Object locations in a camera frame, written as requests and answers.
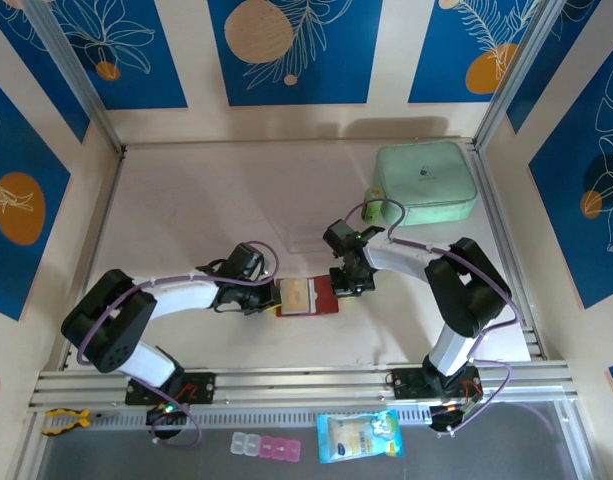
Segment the wire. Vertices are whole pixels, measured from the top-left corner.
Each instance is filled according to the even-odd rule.
[[[92,364],[92,362],[89,362],[84,359],[84,352],[86,351],[86,348],[88,348],[88,344],[90,343],[91,339],[95,336],[97,331],[101,328],[101,326],[104,324],[104,322],[108,319],[108,317],[114,310],[119,308],[119,306],[122,303],[124,303],[124,301],[127,298],[129,298],[131,295],[134,295],[136,292],[143,290],[144,288],[156,287],[158,285],[171,285],[171,284],[176,284],[176,283],[187,283],[187,282],[223,282],[223,283],[232,283],[234,285],[244,285],[244,286],[254,287],[254,286],[265,285],[269,282],[272,282],[275,276],[277,275],[277,272],[279,271],[279,256],[277,255],[277,252],[275,252],[275,250],[270,245],[268,245],[267,243],[261,242],[259,240],[251,240],[246,243],[248,245],[261,245],[262,247],[266,248],[271,253],[271,255],[273,256],[273,259],[275,260],[275,268],[273,269],[273,272],[270,275],[268,275],[267,277],[264,277],[261,280],[249,281],[249,280],[236,280],[232,278],[216,277],[212,275],[201,275],[201,274],[195,274],[194,272],[192,272],[187,275],[162,277],[162,278],[149,280],[147,282],[142,282],[138,285],[135,285],[131,287],[129,290],[127,290],[126,292],[124,292],[122,295],[120,295],[117,298],[117,300],[112,302],[106,308],[106,310],[104,310],[104,312],[99,316],[99,318],[90,328],[88,333],[84,336],[84,339],[80,343],[79,348],[77,350],[77,363],[79,363],[80,365],[91,365]],[[175,407],[177,407],[179,410],[184,412],[184,414],[186,414],[186,416],[190,418],[190,420],[193,422],[197,430],[197,436],[193,442],[187,445],[171,444],[166,441],[160,441],[160,439],[155,437],[156,422],[154,422],[153,425],[151,426],[151,434],[153,435],[154,440],[157,439],[155,440],[157,444],[163,445],[166,447],[170,447],[170,448],[180,448],[180,449],[190,449],[190,448],[196,447],[202,439],[202,430],[201,430],[199,421],[191,413],[190,409],[185,407],[181,403],[179,403],[177,400],[172,398],[170,395],[167,395],[166,393],[164,393],[159,388],[149,384],[145,380],[142,380],[141,378],[138,378],[138,377],[133,377],[133,380],[135,380],[137,383],[139,383],[143,387],[153,392],[155,395],[158,395],[159,397],[163,398],[167,402],[172,403],[173,405],[175,405]]]
[[[456,255],[453,252],[445,250],[443,248],[438,248],[438,247],[435,247],[435,246],[432,246],[432,245],[427,245],[425,243],[415,242],[415,241],[412,241],[412,240],[404,240],[404,239],[401,239],[401,238],[393,238],[392,237],[393,231],[406,218],[406,207],[404,207],[404,205],[402,203],[398,202],[397,200],[393,200],[391,198],[386,198],[386,197],[373,198],[373,199],[370,199],[370,200],[366,200],[366,201],[360,203],[359,205],[356,205],[355,207],[353,207],[351,209],[351,211],[348,213],[348,215],[346,215],[346,218],[344,219],[344,221],[348,221],[348,219],[351,217],[351,215],[353,213],[355,213],[357,210],[359,210],[360,208],[362,208],[364,205],[367,205],[367,204],[373,203],[373,202],[388,202],[388,203],[392,203],[393,205],[397,205],[401,209],[401,211],[402,211],[402,214],[397,219],[397,221],[395,223],[393,223],[390,226],[390,228],[388,229],[388,231],[386,232],[386,235],[387,235],[388,239],[391,242],[396,243],[398,245],[404,245],[404,246],[407,246],[407,247],[416,248],[418,250],[424,250],[424,251],[427,251],[427,252],[436,253],[437,255],[445,255],[446,257],[451,258],[452,260],[455,260],[456,262],[461,263],[472,274],[477,275],[480,279],[482,279],[484,282],[486,282],[486,284],[488,284],[488,286],[491,287],[502,298],[502,300],[504,300],[504,302],[506,302],[506,304],[511,308],[511,310],[515,314],[515,318],[513,318],[512,320],[501,322],[501,323],[498,323],[496,325],[492,325],[490,327],[486,327],[486,328],[482,329],[482,331],[479,333],[479,335],[475,339],[475,342],[473,343],[473,346],[471,347],[471,349],[468,352],[467,357],[469,359],[473,358],[473,355],[475,354],[475,351],[477,351],[477,349],[481,345],[483,339],[489,333],[491,333],[491,332],[493,332],[495,330],[499,330],[500,328],[509,327],[511,325],[515,325],[515,324],[518,324],[518,323],[522,322],[522,320],[524,318],[523,315],[522,315],[522,312],[519,309],[519,307],[517,306],[517,304],[513,301],[511,296],[508,293],[506,293],[506,291],[502,287],[500,287],[490,276],[488,276],[481,269],[477,268],[475,265],[473,265],[471,262],[469,262],[465,258],[462,258],[459,255]],[[461,430],[463,427],[468,425],[471,422],[471,420],[476,418],[482,411],[484,411],[486,408],[488,408],[488,406],[491,404],[491,402],[502,392],[502,390],[504,388],[506,388],[506,386],[510,382],[510,379],[511,379],[512,374],[513,374],[513,369],[507,363],[498,362],[498,361],[494,361],[494,360],[474,360],[473,363],[474,363],[474,365],[478,365],[479,364],[479,365],[482,365],[482,366],[487,366],[488,365],[488,366],[501,367],[501,368],[506,369],[508,374],[506,375],[506,378],[504,379],[502,384],[499,386],[499,388],[497,390],[495,390],[495,392],[493,392],[491,394],[490,398],[488,398],[488,400],[486,400],[482,404],[482,406],[480,408],[478,408],[463,423],[461,423],[460,425],[458,425],[457,427],[452,429],[450,432],[440,433],[440,435],[454,435],[457,431]]]
[[[472,380],[466,380],[466,384],[471,384],[473,387],[475,387],[475,390],[477,390],[477,393],[479,393],[480,395],[484,395],[484,391],[482,390],[482,388],[477,385],[475,382],[473,382]]]
[[[465,393],[466,398],[464,399],[464,402],[468,402],[468,399],[470,398],[470,390],[468,388],[468,383],[466,383],[465,380],[462,380],[461,384],[462,384],[462,387],[464,387],[464,392],[466,392]]]

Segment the white platform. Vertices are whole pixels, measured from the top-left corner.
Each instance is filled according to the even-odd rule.
[[[120,268],[153,277],[189,272],[246,240],[273,245],[280,277],[311,276],[339,265],[321,240],[372,183],[382,141],[215,143],[128,151],[91,275]],[[353,225],[361,228],[359,215]],[[501,262],[480,199],[462,222],[398,229],[436,244],[475,239]],[[185,367],[343,366],[421,362],[443,321],[430,288],[392,272],[377,290],[344,299],[340,313],[277,318],[194,311],[149,325],[144,340]],[[511,318],[507,308],[500,321]],[[478,357],[530,360],[522,330],[485,341]],[[76,365],[69,357],[70,368]]]

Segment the robotic arm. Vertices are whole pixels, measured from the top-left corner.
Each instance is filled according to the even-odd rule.
[[[323,238],[333,255],[343,259],[341,268],[330,269],[331,286],[338,297],[360,296],[375,290],[373,276],[378,270],[410,275],[431,287],[445,325],[421,368],[392,371],[395,397],[463,397],[460,385],[478,379],[477,369],[468,365],[468,353],[506,302],[480,275],[471,274],[462,261],[479,269],[510,297],[510,289],[477,243],[462,238],[450,246],[450,254],[438,255],[420,245],[411,249],[401,244],[404,241],[390,240],[381,227],[358,232],[342,220],[333,223]],[[271,278],[256,281],[264,270],[263,254],[246,243],[237,245],[228,259],[198,267],[192,279],[173,278],[173,286],[162,286],[155,280],[136,286],[122,271],[111,270],[68,315],[61,331],[78,349],[83,348],[83,354],[102,373],[121,372],[171,397],[178,396],[184,385],[201,384],[202,391],[209,391],[204,401],[191,396],[185,403],[210,403],[214,375],[186,373],[166,352],[150,347],[140,338],[149,321],[173,312],[195,308],[221,312],[222,305],[235,302],[248,315],[279,305],[279,289]],[[206,276],[206,281],[198,280],[201,276]],[[213,281],[214,278],[231,281]],[[116,303],[117,310],[94,330],[109,306]],[[202,379],[202,375],[212,377]],[[131,380],[126,403],[159,404],[156,395],[140,386],[142,382]]]
[[[247,280],[250,285],[228,282],[176,282],[173,286],[139,289],[129,295],[121,308],[101,325],[90,338],[84,355],[101,373],[121,372],[140,378],[150,385],[175,389],[172,382],[183,376],[183,369],[161,349],[152,348],[140,340],[148,322],[173,312],[219,307],[238,303],[245,315],[279,305],[279,289],[273,282],[254,285],[264,271],[264,256],[254,247],[240,243],[226,260],[216,260],[197,267],[196,277],[219,277]],[[135,289],[133,279],[121,270],[110,270],[95,284],[62,324],[62,334],[77,348],[104,311],[120,296]]]
[[[445,325],[421,372],[408,372],[405,381],[400,379],[406,388],[399,390],[406,398],[458,394],[461,381],[477,373],[472,367],[466,368],[468,353],[483,329],[502,312],[505,300],[454,258],[392,241],[381,227],[357,232],[338,220],[328,227],[324,240],[333,255],[344,262],[341,268],[330,270],[338,297],[374,290],[373,274],[378,270],[400,272],[430,285]],[[510,297],[510,288],[474,240],[462,238],[450,246],[450,251],[477,267]]]

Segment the blue packet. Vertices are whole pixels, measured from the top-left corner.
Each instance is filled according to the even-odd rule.
[[[361,415],[319,415],[317,439],[321,463],[373,455],[404,456],[395,410]]]

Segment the black bracket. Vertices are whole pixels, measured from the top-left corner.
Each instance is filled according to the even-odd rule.
[[[179,403],[188,405],[210,405],[215,395],[215,378],[212,372],[173,373],[171,378],[160,388]],[[126,387],[126,405],[159,405],[168,403],[159,395],[137,383],[128,382]]]
[[[466,395],[462,382],[471,381],[476,385],[481,384],[479,371],[474,366],[465,366],[442,387],[434,384],[429,378],[428,371],[423,367],[396,368],[391,371],[390,376],[390,385],[393,387],[397,400],[459,399]]]

